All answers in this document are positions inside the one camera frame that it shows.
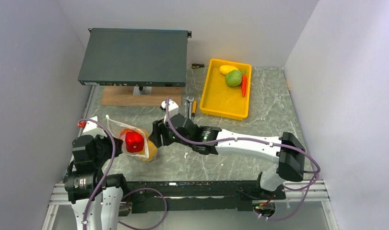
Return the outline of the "yellow bell pepper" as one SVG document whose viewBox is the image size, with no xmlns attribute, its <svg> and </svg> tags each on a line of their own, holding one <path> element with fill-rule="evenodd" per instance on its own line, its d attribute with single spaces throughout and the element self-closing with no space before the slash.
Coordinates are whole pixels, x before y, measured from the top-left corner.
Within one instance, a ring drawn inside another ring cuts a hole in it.
<svg viewBox="0 0 389 230">
<path fill-rule="evenodd" d="M 158 148 L 150 140 L 147 140 L 147 147 L 148 150 L 143 148 L 142 156 L 140 156 L 140 160 L 144 162 L 152 161 L 157 155 Z"/>
</svg>

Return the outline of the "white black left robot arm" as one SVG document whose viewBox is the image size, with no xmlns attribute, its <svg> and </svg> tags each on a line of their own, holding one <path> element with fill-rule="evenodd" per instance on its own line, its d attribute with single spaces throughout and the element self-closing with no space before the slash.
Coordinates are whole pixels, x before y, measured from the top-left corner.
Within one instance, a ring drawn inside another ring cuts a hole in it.
<svg viewBox="0 0 389 230">
<path fill-rule="evenodd" d="M 65 177 L 65 190 L 71 202 L 77 229 L 115 230 L 118 225 L 120 202 L 129 194 L 123 174 L 104 178 L 102 167 L 112 156 L 122 153 L 121 139 L 101 135 L 82 135 L 72 142 L 74 160 Z"/>
</svg>

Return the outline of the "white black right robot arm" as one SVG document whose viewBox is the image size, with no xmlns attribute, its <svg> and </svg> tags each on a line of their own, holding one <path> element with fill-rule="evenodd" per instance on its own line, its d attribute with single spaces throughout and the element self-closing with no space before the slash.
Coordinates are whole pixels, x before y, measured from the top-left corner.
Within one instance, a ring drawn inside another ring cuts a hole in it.
<svg viewBox="0 0 389 230">
<path fill-rule="evenodd" d="M 273 166 L 262 172 L 255 186 L 261 199 L 268 198 L 284 182 L 300 182 L 304 178 L 305 148 L 289 132 L 280 137 L 238 134 L 219 127 L 198 126 L 177 114 L 170 120 L 154 121 L 149 140 L 158 148 L 179 143 L 202 155 L 242 154 L 271 162 Z"/>
</svg>

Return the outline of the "yellow potato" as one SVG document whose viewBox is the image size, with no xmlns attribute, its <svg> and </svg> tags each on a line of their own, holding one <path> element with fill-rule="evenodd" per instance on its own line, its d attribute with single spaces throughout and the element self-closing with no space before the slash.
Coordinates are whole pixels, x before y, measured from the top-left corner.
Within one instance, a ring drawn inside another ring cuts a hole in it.
<svg viewBox="0 0 389 230">
<path fill-rule="evenodd" d="M 126 140 L 139 140 L 139 139 L 142 139 L 143 136 L 141 134 L 140 131 L 137 131 L 137 130 L 133 130 L 133 129 L 124 129 L 123 131 L 121 131 L 119 137 L 121 139 L 126 139 Z"/>
</svg>

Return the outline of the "clear spotted zip top bag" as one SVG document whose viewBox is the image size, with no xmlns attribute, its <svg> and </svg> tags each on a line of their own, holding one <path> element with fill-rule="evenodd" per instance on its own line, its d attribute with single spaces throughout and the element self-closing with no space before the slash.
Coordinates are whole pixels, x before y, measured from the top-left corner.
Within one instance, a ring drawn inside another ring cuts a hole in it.
<svg viewBox="0 0 389 230">
<path fill-rule="evenodd" d="M 106 115 L 108 129 L 111 134 L 123 141 L 122 151 L 130 156 L 138 157 L 141 161 L 152 161 L 158 148 L 149 140 L 149 133 L 146 129 L 113 120 Z"/>
</svg>

